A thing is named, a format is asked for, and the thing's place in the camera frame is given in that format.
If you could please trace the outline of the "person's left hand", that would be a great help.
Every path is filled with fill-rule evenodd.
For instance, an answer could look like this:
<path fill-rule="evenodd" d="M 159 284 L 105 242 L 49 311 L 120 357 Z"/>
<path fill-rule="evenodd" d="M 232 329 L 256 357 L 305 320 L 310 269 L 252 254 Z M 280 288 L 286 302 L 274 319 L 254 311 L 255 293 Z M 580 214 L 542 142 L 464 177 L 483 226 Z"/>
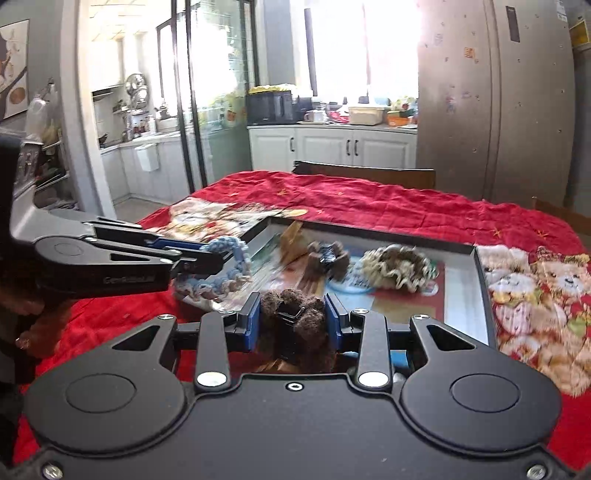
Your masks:
<path fill-rule="evenodd" d="M 32 292 L 1 285 L 1 340 L 37 359 L 55 352 L 74 301 L 53 303 Z"/>

